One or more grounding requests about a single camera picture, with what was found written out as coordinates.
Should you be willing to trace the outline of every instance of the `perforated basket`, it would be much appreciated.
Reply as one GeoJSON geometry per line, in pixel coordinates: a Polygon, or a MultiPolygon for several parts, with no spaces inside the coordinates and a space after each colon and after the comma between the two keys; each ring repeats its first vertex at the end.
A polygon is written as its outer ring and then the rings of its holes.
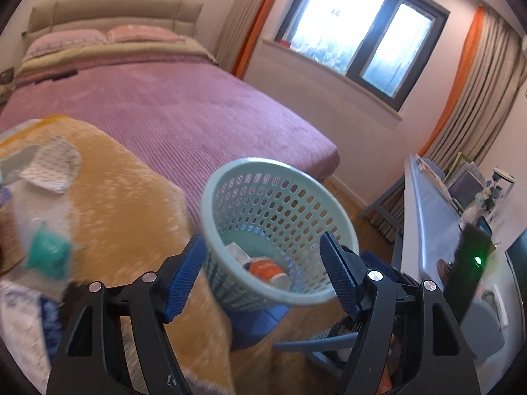
{"type": "Polygon", "coordinates": [[[207,277],[219,303],[230,310],[333,298],[319,251],[326,230],[358,252],[353,225],[333,195],[303,172],[268,159],[240,159],[212,175],[201,201],[201,228],[207,277]],[[243,269],[225,248],[231,242],[251,257],[272,258],[293,279],[291,291],[269,286],[243,269]]]}

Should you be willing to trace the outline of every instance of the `white desk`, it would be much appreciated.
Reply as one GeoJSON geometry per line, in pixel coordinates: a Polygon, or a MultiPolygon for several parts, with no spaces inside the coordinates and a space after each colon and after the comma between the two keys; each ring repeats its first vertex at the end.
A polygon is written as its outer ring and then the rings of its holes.
{"type": "MultiPolygon", "coordinates": [[[[417,157],[405,163],[405,221],[401,271],[416,281],[432,279],[443,289],[437,273],[437,260],[453,261],[461,230],[459,215],[429,182],[418,167],[417,157]]],[[[500,234],[493,236],[499,241],[500,234]]],[[[500,246],[487,261],[480,290],[494,292],[499,300],[504,347],[485,362],[476,365],[481,394],[486,395],[500,380],[519,352],[524,340],[521,299],[505,251],[500,246]]]]}

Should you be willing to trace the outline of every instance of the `orange curtain trim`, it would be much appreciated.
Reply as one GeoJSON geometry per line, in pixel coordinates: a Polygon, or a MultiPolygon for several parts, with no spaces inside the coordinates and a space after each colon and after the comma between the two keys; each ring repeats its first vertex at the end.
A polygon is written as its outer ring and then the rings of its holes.
{"type": "Polygon", "coordinates": [[[262,32],[265,21],[267,20],[275,1],[276,0],[264,0],[262,5],[260,6],[258,15],[255,18],[255,22],[253,23],[252,28],[249,31],[249,34],[247,34],[245,44],[242,47],[240,54],[238,56],[238,60],[236,61],[236,64],[233,68],[232,73],[234,76],[238,78],[242,78],[243,75],[245,74],[247,65],[249,65],[249,61],[251,59],[252,53],[255,50],[258,37],[260,36],[262,32]]]}
{"type": "Polygon", "coordinates": [[[485,9],[482,6],[478,7],[470,29],[468,30],[467,37],[465,39],[465,44],[463,44],[463,51],[461,52],[461,58],[459,60],[458,72],[454,78],[454,84],[452,84],[452,89],[450,90],[449,98],[446,101],[445,109],[439,117],[437,124],[435,126],[434,132],[431,133],[430,138],[427,143],[419,151],[419,155],[423,156],[426,151],[430,148],[432,143],[435,141],[441,129],[444,128],[446,122],[448,121],[456,103],[461,96],[463,87],[470,73],[470,68],[476,57],[476,51],[478,50],[478,43],[480,42],[481,31],[483,29],[483,15],[485,14],[485,9]]]}

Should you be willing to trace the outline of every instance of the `pink pillow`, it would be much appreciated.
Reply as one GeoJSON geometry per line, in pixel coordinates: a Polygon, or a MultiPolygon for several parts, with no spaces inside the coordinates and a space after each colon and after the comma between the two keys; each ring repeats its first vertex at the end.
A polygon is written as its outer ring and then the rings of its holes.
{"type": "Polygon", "coordinates": [[[149,25],[120,25],[106,33],[108,42],[126,43],[130,41],[185,41],[185,38],[166,28],[149,25]]]}
{"type": "Polygon", "coordinates": [[[36,39],[27,50],[24,60],[52,54],[72,46],[106,42],[106,35],[96,29],[57,31],[36,39]]]}

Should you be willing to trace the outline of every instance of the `beige curtain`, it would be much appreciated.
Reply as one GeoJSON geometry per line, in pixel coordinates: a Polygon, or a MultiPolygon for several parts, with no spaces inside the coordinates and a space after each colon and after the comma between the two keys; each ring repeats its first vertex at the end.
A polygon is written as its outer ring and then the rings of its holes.
{"type": "MultiPolygon", "coordinates": [[[[481,38],[463,91],[447,123],[423,155],[444,172],[458,152],[479,164],[500,132],[519,86],[525,80],[526,59],[520,36],[494,10],[486,8],[481,38]]],[[[404,225],[404,187],[384,203],[404,225]]],[[[371,223],[388,240],[395,232],[379,215],[371,223]]]]}
{"type": "Polygon", "coordinates": [[[231,72],[264,0],[234,0],[215,47],[220,68],[231,72]]]}

